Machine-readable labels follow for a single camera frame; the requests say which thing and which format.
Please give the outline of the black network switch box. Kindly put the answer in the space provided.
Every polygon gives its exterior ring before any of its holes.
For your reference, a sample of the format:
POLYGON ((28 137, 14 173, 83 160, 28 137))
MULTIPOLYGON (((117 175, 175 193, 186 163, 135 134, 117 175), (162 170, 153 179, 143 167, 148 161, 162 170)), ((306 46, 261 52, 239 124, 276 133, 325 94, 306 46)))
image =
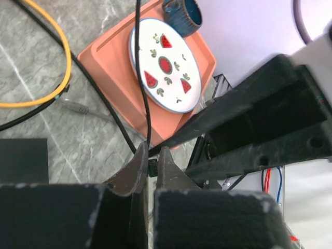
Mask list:
POLYGON ((1 139, 1 183, 49 183, 47 139, 1 139))

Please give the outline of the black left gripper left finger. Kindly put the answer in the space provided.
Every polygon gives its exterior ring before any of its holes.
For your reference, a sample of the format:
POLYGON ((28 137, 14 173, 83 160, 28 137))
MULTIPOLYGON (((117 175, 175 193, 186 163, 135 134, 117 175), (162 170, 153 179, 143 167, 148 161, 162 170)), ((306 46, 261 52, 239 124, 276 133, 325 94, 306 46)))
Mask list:
POLYGON ((1 185, 1 248, 147 248, 148 145, 97 184, 1 185))

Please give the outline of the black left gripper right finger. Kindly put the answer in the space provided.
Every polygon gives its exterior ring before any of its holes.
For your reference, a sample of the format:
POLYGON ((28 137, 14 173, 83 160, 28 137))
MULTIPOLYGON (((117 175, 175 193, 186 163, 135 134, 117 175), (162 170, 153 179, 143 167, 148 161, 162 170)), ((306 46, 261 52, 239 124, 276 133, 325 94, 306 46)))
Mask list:
POLYGON ((163 147, 154 193, 154 248, 290 248, 266 193, 200 189, 163 147))

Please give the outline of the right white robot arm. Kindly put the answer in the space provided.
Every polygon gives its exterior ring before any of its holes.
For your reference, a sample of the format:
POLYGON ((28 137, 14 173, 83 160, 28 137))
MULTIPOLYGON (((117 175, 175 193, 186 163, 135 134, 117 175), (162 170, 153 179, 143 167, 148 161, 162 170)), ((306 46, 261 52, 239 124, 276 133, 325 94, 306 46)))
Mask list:
POLYGON ((212 157, 186 171, 198 182, 330 158, 331 34, 274 56, 149 155, 201 134, 212 140, 212 157))

